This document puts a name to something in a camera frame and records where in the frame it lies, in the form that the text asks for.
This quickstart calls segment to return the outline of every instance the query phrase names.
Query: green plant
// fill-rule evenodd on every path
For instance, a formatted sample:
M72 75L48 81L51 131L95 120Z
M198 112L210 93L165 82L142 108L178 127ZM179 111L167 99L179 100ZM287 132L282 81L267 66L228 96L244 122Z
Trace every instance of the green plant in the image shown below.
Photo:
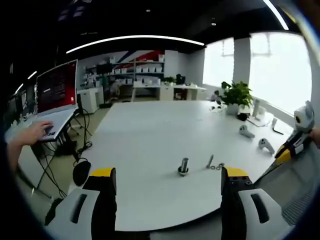
M253 97L250 94L252 90L248 88L248 84L241 81L240 83L232 82L230 85L224 81L221 87L224 90L223 95L220 95L218 90L214 94L219 96L226 105L238 104L249 107L252 104Z
M162 82L168 82L168 83L175 83L177 79L175 79L173 76L164 77L162 79Z

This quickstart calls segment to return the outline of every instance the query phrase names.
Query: shelf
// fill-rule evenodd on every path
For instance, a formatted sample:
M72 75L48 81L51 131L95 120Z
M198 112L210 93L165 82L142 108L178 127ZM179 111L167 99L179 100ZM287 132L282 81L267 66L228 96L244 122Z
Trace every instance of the shelf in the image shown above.
M164 74L164 72L136 72L135 75L140 74Z
M125 61L125 62L116 62L116 63L111 63L111 65L121 65L121 64L134 64L134 61Z
M107 74L107 76L117 76L117 75L133 75L134 72L126 72L126 73L115 73L115 74Z
M164 64L164 61L136 61L136 64Z

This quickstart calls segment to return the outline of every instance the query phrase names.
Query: person's arm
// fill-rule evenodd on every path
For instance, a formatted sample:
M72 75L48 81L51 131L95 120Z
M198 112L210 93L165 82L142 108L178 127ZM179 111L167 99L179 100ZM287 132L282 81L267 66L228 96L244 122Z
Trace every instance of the person's arm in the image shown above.
M22 147L35 144L40 138L46 135L45 129L51 125L51 121L36 122L8 142L6 147L7 157L13 171L17 168Z
M320 128L315 127L309 133L310 138L314 141L318 149L320 149Z

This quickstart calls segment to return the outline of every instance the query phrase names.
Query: laptop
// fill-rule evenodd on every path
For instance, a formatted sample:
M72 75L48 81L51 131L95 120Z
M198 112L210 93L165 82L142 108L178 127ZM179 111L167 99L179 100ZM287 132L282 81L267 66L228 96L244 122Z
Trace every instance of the laptop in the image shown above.
M36 79L37 115L33 122L52 121L41 141L55 140L77 106L77 60L56 66Z

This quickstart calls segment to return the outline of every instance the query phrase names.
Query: window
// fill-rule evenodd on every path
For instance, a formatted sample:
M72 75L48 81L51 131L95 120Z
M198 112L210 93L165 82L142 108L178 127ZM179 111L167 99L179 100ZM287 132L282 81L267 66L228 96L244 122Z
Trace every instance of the window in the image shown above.
M302 36L268 32L250 39L252 95L290 114L311 99L312 78Z
M234 75L235 42L233 38L217 41L204 51L203 84L221 87L222 82L232 83Z

